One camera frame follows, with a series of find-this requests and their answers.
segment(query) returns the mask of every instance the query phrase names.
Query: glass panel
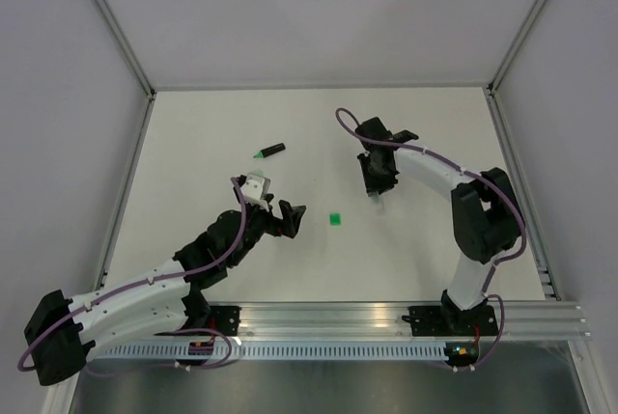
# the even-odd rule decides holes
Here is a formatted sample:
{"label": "glass panel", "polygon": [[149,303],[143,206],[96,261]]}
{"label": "glass panel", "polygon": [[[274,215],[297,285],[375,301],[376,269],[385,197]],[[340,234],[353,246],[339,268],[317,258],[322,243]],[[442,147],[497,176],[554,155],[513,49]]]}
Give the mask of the glass panel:
{"label": "glass panel", "polygon": [[[98,371],[136,363],[101,361]],[[80,377],[72,414],[587,413],[565,346],[503,344],[475,373],[420,362],[236,362]]]}

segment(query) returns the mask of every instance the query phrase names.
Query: metal profile bar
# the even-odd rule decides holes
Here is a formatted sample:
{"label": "metal profile bar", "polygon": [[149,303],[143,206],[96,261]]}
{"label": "metal profile bar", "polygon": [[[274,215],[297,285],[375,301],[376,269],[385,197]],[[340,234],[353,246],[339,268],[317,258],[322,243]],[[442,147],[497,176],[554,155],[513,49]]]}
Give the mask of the metal profile bar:
{"label": "metal profile bar", "polygon": [[139,82],[140,86],[146,93],[146,96],[148,98],[151,98],[155,94],[155,88],[153,87],[152,83],[149,81],[148,77],[146,76],[146,73],[144,72],[144,69],[142,68],[139,61],[137,60],[137,57],[135,56],[135,52],[131,48],[131,45],[128,42],[128,39],[126,38],[125,32],[123,31],[120,24],[118,23],[118,20],[116,19],[116,16],[113,14],[111,8],[109,7],[107,0],[92,0],[92,1],[95,4],[95,7],[97,8],[98,13],[102,17],[103,22],[105,23],[112,37],[116,41],[116,44],[120,48],[121,53],[129,69],[133,72],[133,74],[135,75],[135,78],[137,78],[137,81]]}
{"label": "metal profile bar", "polygon": [[133,184],[133,178],[135,177],[135,171],[137,170],[137,163],[139,161],[139,155],[142,152],[144,145],[144,139],[146,138],[146,130],[148,123],[153,113],[153,107],[155,105],[156,95],[152,96],[146,107],[144,107],[144,113],[140,123],[139,130],[135,136],[135,144],[132,149],[130,161],[127,165],[125,177],[123,178],[123,186],[118,195],[116,205],[114,207],[114,214],[112,216],[111,223],[105,233],[105,240],[103,243],[103,251],[98,259],[98,276],[94,283],[94,289],[99,289],[105,283],[105,277],[107,275],[107,268],[112,261],[112,255],[116,246],[116,240],[118,239],[118,233],[120,231],[121,224],[123,222],[123,216],[125,214],[126,203],[128,201],[128,194],[130,192],[131,185]]}
{"label": "metal profile bar", "polygon": [[[240,306],[243,342],[423,342],[468,338],[414,337],[407,307],[438,303],[225,303]],[[566,301],[505,303],[505,342],[591,339],[581,307]]]}
{"label": "metal profile bar", "polygon": [[594,414],[611,414],[615,411],[615,400],[601,377],[598,364],[587,342],[569,342],[569,350],[575,365],[581,391],[588,409]]}
{"label": "metal profile bar", "polygon": [[541,279],[541,285],[551,285],[551,277],[549,277],[548,270],[545,267],[538,267],[537,272],[539,273],[539,279]]}
{"label": "metal profile bar", "polygon": [[548,0],[534,0],[534,2],[532,3],[532,7],[528,11],[528,14],[525,16],[523,23],[518,29],[518,32],[515,34],[511,45],[509,46],[506,54],[500,62],[500,65],[498,66],[497,71],[493,76],[493,80],[490,83],[491,91],[496,91],[500,87],[500,84],[504,80],[504,77],[506,76],[509,68],[511,67],[513,61],[520,52],[523,43],[532,31],[532,28],[534,27],[536,21],[539,19],[539,15],[543,11],[543,8],[546,6],[547,1]]}
{"label": "metal profile bar", "polygon": [[520,203],[521,212],[526,222],[526,228],[528,233],[528,239],[530,241],[530,248],[534,255],[534,260],[538,267],[544,268],[549,275],[551,285],[557,300],[561,299],[561,289],[559,282],[556,282],[555,276],[551,272],[551,267],[548,261],[548,254],[545,244],[542,240],[541,231],[537,223],[537,216],[532,204],[532,198],[528,186],[523,178],[523,172],[521,170],[520,161],[513,147],[513,140],[509,133],[508,127],[504,120],[504,115],[500,107],[499,99],[494,95],[489,88],[484,90],[485,99],[490,108],[490,115],[492,116],[493,127],[498,138],[498,143],[504,155],[504,161],[506,162],[507,170],[511,177],[511,183],[513,189],[518,197]]}
{"label": "metal profile bar", "polygon": [[553,289],[553,286],[551,284],[542,284],[542,287],[543,294],[546,298],[552,298],[553,296],[555,296],[555,290]]}
{"label": "metal profile bar", "polygon": [[162,85],[160,93],[204,91],[279,91],[305,89],[406,89],[406,88],[484,88],[487,81],[258,81],[243,83],[212,83],[208,85]]}

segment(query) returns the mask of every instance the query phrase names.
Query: black mounting bracket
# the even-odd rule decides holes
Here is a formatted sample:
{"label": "black mounting bracket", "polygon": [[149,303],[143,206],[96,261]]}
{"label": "black mounting bracket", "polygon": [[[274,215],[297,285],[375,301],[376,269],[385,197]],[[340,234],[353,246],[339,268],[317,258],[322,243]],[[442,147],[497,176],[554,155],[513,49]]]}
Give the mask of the black mounting bracket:
{"label": "black mounting bracket", "polygon": [[410,306],[402,320],[410,325],[414,337],[475,337],[478,326],[482,336],[498,335],[493,306],[483,305],[474,319],[453,324],[442,314],[441,305]]}
{"label": "black mounting bracket", "polygon": [[211,306],[209,325],[226,337],[235,337],[239,334],[240,306]]}

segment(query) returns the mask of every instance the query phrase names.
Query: white table surface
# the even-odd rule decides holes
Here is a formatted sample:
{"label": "white table surface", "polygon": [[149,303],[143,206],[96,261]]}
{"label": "white table surface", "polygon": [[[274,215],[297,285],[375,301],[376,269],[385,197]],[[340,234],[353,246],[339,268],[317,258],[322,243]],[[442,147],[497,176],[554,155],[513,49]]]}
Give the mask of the white table surface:
{"label": "white table surface", "polygon": [[[393,132],[407,128],[469,169],[505,167],[480,88],[159,93],[107,286],[156,267],[238,209],[230,177],[261,169],[275,206],[307,205],[300,232],[265,235],[205,291],[208,300],[438,300],[460,256],[450,204],[399,177],[379,214],[365,195],[362,148],[335,121],[339,106],[361,122],[379,116]],[[253,158],[278,142],[284,152]],[[341,226],[330,226],[330,212]],[[491,291],[544,299],[529,249],[499,267]]]}

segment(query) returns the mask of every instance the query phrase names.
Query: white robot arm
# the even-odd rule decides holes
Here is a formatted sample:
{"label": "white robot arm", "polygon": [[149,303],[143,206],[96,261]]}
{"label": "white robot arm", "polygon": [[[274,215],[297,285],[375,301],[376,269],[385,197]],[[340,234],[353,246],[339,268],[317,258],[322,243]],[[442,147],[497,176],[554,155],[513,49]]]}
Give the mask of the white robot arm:
{"label": "white robot arm", "polygon": [[[65,298],[46,295],[28,322],[22,371],[36,370],[41,385],[79,372],[108,349],[155,334],[208,327],[205,290],[225,279],[262,235],[294,238],[306,207],[280,201],[273,215],[269,179],[249,174],[234,179],[240,211],[221,213],[205,232],[174,258],[130,281]],[[25,367],[27,356],[34,366]]]}
{"label": "white robot arm", "polygon": [[357,123],[365,152],[358,156],[367,194],[382,194],[402,174],[420,180],[451,202],[453,233],[461,249],[453,280],[441,297],[441,314],[454,334],[469,330],[487,304],[495,266],[521,236],[522,219],[511,183],[498,168],[471,172],[431,151],[407,130],[392,134],[379,118]]}

